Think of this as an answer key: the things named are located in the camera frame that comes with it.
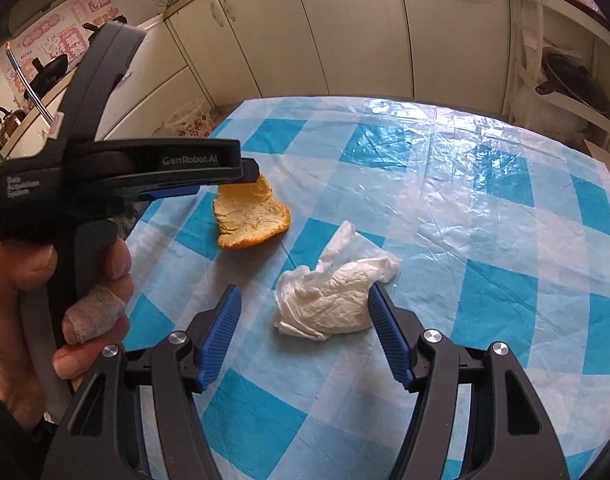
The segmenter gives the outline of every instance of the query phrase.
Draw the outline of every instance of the kettle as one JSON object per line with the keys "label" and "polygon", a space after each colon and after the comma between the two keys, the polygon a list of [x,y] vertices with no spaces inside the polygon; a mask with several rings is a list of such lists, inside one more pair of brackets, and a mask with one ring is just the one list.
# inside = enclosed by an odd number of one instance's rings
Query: kettle
{"label": "kettle", "polygon": [[2,106],[0,106],[0,112],[3,112],[3,118],[0,118],[0,148],[2,148],[10,140],[14,130],[26,118],[26,113],[23,110],[9,112]]}

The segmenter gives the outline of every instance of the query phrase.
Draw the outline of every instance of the blue checkered tablecloth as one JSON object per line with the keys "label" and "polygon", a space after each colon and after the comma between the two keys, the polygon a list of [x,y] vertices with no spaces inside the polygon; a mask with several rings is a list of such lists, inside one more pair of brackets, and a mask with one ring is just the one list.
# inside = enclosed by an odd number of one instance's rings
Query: blue checkered tablecloth
{"label": "blue checkered tablecloth", "polygon": [[[509,343],[542,399],[573,479],[610,437],[610,176],[602,163],[500,121],[363,98],[245,102],[215,133],[239,139],[291,210],[284,236],[221,252],[214,188],[155,202],[128,239],[136,293],[128,349],[212,308],[243,313],[223,370],[196,397],[224,479],[383,480],[416,396],[373,330],[314,342],[272,325],[272,288],[313,268],[344,221],[402,259],[393,301],[458,344]],[[150,462],[164,478],[151,392]],[[461,387],[444,478],[458,476]]]}

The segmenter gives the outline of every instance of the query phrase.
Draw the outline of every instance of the white cabinet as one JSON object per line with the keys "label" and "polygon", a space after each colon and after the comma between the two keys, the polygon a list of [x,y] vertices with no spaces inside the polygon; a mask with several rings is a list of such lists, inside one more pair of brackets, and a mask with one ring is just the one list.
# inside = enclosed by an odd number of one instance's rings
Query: white cabinet
{"label": "white cabinet", "polygon": [[192,71],[185,67],[147,96],[105,138],[116,140],[151,137],[163,121],[197,98],[205,98],[205,94]]}
{"label": "white cabinet", "polygon": [[328,93],[301,0],[220,2],[263,97]]}
{"label": "white cabinet", "polygon": [[[45,105],[45,108],[47,108],[47,111],[51,113],[52,117],[54,117],[54,115],[58,111],[59,105],[61,104],[64,95],[65,90],[59,92],[59,94],[56,95],[54,99],[52,99],[47,105]],[[50,127],[47,125],[47,122],[45,122],[44,118],[39,115],[23,132],[20,139],[10,150],[8,157],[19,158],[22,156],[36,155],[45,146],[44,131],[47,133],[49,129]]]}
{"label": "white cabinet", "polygon": [[303,0],[332,95],[414,96],[403,0]]}
{"label": "white cabinet", "polygon": [[124,81],[108,99],[96,139],[104,137],[145,97],[187,66],[166,23],[154,22],[146,30]]}
{"label": "white cabinet", "polygon": [[219,0],[194,0],[169,20],[214,105],[261,97]]}
{"label": "white cabinet", "polygon": [[419,102],[500,114],[509,0],[405,0]]}

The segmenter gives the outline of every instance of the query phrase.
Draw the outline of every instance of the fingernail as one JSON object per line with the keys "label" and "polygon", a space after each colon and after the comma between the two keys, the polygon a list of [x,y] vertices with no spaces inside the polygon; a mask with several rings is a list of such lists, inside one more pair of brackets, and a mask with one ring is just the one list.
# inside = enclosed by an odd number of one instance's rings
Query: fingernail
{"label": "fingernail", "polygon": [[74,325],[69,320],[67,312],[63,318],[63,336],[68,345],[76,345],[80,343],[79,336],[77,335],[76,330],[74,330]]}
{"label": "fingernail", "polygon": [[110,280],[118,280],[119,278],[122,278],[127,272],[125,267],[125,261],[122,258],[113,258],[109,264],[111,276],[108,276],[108,278]]}
{"label": "fingernail", "polygon": [[72,379],[79,375],[79,363],[74,357],[66,355],[54,361],[54,370],[61,379]]}
{"label": "fingernail", "polygon": [[56,266],[57,255],[54,246],[48,245],[34,251],[26,265],[29,270],[44,270]]}

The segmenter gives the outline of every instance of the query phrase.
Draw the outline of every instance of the crumpled tissue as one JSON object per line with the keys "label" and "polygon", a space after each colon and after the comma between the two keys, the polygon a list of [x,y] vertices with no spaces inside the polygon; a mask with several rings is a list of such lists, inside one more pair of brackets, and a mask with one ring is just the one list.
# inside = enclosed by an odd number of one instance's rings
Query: crumpled tissue
{"label": "crumpled tissue", "polygon": [[372,283],[389,282],[400,260],[345,221],[323,249],[315,270],[286,270],[274,292],[279,332],[325,341],[332,334],[371,326],[367,296]]}

